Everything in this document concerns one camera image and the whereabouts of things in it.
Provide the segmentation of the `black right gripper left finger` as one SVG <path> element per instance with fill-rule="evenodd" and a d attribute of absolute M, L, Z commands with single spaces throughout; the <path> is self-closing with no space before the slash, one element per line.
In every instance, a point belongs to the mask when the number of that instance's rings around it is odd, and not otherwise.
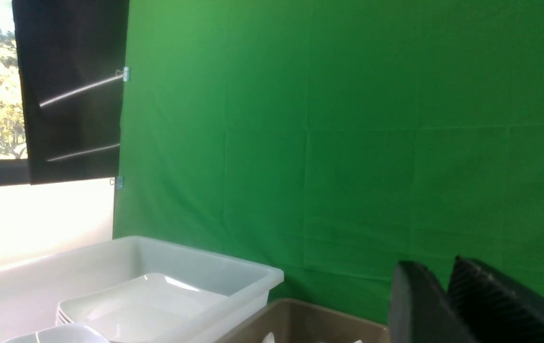
<path fill-rule="evenodd" d="M 414 261 L 399 261 L 394 268 L 388 332 L 392 343 L 477 342 L 437 277 Z"/>

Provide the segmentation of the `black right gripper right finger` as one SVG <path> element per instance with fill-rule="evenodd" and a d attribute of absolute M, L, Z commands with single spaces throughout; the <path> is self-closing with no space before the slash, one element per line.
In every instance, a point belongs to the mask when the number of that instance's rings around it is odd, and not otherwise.
<path fill-rule="evenodd" d="M 544 297 L 479 259 L 457 256 L 447 289 L 482 343 L 544 343 Z"/>

